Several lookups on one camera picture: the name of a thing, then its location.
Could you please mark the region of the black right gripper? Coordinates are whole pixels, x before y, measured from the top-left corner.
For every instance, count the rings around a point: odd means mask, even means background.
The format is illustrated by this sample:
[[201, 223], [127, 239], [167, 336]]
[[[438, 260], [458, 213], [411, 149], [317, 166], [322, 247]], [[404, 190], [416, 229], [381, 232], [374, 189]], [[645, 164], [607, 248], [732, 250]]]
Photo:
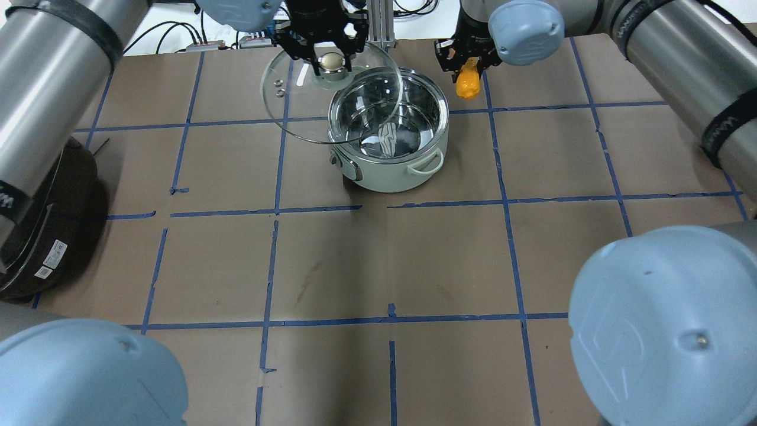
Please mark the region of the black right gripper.
[[459, 73], [468, 59], [478, 59], [479, 73], [503, 63], [489, 32], [484, 1], [460, 1], [456, 28], [450, 38], [434, 41], [434, 52], [444, 72]]

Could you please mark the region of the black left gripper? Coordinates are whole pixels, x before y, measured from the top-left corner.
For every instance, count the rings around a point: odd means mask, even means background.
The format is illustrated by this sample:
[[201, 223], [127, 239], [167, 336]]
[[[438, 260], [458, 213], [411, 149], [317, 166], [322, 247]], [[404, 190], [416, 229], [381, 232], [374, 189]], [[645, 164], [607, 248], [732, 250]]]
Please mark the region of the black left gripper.
[[273, 41], [294, 59], [309, 64], [313, 74], [322, 76], [320, 57], [332, 43], [344, 57], [344, 67], [362, 53], [368, 36], [365, 1], [349, 1], [357, 10], [349, 12], [343, 1], [284, 1], [289, 19], [274, 27]]

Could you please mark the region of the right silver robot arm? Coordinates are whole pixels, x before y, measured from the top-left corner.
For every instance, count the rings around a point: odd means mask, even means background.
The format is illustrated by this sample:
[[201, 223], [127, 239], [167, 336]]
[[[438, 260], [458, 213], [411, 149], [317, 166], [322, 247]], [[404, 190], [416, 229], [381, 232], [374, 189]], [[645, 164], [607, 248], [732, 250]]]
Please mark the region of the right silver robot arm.
[[[435, 44], [527, 66], [604, 33], [755, 200], [755, 35], [712, 1], [462, 1]], [[571, 289], [570, 350], [602, 425], [755, 424], [755, 219], [674, 224], [598, 249]]]

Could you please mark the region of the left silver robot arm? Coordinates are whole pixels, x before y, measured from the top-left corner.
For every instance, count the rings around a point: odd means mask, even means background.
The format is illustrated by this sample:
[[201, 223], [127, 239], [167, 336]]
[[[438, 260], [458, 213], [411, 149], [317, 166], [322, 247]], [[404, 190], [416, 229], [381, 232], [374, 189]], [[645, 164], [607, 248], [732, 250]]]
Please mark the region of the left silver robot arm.
[[[54, 284], [92, 222], [95, 157], [70, 136], [150, 1], [13, 1], [2, 27], [2, 299]], [[184, 425], [174, 355], [129, 327], [2, 301], [3, 425]]]

